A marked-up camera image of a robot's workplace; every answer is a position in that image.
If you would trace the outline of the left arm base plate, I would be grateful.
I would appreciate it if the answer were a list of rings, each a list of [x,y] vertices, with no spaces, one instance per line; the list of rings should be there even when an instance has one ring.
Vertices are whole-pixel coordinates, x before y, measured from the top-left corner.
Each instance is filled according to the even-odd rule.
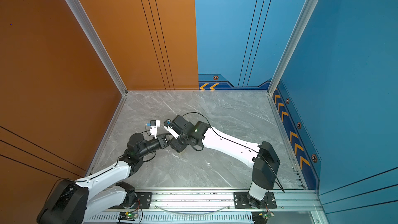
[[[125,209],[149,209],[152,200],[152,192],[128,193],[121,206]]]

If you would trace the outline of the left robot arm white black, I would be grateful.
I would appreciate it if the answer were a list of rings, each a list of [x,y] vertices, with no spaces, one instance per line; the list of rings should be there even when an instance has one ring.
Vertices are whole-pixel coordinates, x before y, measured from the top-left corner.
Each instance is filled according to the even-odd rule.
[[[82,224],[110,207],[134,204],[135,188],[124,179],[140,169],[144,156],[168,145],[168,134],[159,134],[150,141],[141,133],[133,134],[114,164],[77,180],[60,179],[39,212],[37,223]]]

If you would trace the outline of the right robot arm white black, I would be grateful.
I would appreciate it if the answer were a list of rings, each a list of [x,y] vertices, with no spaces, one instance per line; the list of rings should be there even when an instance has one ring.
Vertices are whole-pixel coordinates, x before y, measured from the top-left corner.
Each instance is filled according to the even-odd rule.
[[[252,169],[251,184],[246,194],[246,202],[252,208],[272,208],[271,191],[277,185],[284,188],[279,181],[277,172],[280,159],[271,143],[251,143],[234,138],[214,128],[208,120],[193,124],[184,116],[177,115],[174,119],[164,122],[165,130],[172,135],[171,147],[182,152],[187,146],[195,151],[203,148],[217,150],[233,157]]]

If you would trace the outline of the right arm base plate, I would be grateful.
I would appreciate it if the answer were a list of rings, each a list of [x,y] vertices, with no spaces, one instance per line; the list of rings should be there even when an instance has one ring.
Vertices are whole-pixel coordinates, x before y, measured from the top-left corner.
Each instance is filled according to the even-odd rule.
[[[249,195],[248,192],[234,192],[234,205],[237,209],[258,208],[258,209],[275,209],[277,208],[275,196],[272,192],[267,191],[262,200]]]

